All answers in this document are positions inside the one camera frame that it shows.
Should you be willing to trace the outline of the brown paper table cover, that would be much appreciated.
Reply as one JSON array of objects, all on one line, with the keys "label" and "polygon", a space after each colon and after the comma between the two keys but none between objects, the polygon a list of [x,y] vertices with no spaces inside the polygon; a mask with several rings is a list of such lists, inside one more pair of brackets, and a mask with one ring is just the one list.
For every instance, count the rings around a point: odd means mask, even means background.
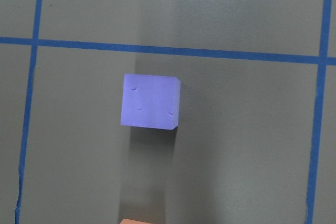
[{"label": "brown paper table cover", "polygon": [[335,223],[335,0],[1,0],[1,223]]}]

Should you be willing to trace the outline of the orange block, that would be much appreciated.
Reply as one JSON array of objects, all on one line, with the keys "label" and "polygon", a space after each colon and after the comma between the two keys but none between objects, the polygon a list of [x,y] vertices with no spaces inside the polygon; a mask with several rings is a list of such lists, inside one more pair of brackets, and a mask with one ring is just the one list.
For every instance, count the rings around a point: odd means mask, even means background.
[{"label": "orange block", "polygon": [[122,219],[120,224],[149,224],[149,223],[132,219]]}]

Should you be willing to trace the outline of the purple block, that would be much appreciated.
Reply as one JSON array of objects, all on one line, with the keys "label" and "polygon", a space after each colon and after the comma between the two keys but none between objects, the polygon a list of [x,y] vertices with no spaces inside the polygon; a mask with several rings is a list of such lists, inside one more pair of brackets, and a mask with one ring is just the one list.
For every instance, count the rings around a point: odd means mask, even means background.
[{"label": "purple block", "polygon": [[176,77],[124,75],[121,125],[173,130],[178,127],[181,82]]}]

